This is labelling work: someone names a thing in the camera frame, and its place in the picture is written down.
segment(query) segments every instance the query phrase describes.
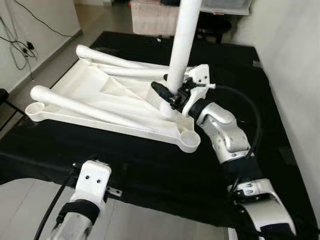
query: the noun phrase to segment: floor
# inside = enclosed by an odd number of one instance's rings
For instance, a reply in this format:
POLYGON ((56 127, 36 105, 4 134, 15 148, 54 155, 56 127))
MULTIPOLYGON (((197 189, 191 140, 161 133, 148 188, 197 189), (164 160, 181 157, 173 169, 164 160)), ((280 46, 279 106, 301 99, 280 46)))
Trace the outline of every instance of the floor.
MULTIPOLYGON (((45 67, 36 72, 34 81, 28 82, 20 91, 11 94, 9 102, 24 110, 33 102, 30 90, 35 85, 52 87, 77 60, 78 44, 90 46, 102 31, 132 33, 131 12, 128 4, 108 7, 76 5, 82 35, 72 39, 58 51, 45 67)), ((0 106, 0 126, 13 115, 0 131, 0 139, 21 118, 20 113, 0 106)), ((0 240, 33 239, 36 228, 50 201, 58 189, 52 182, 20 179, 0 186, 0 240)), ((73 190, 67 188, 51 214, 41 239, 46 239, 55 217, 68 201, 73 190)), ((94 226, 90 240, 224 240, 225 229, 191 221, 167 213, 137 207, 109 199, 107 213, 94 226)))

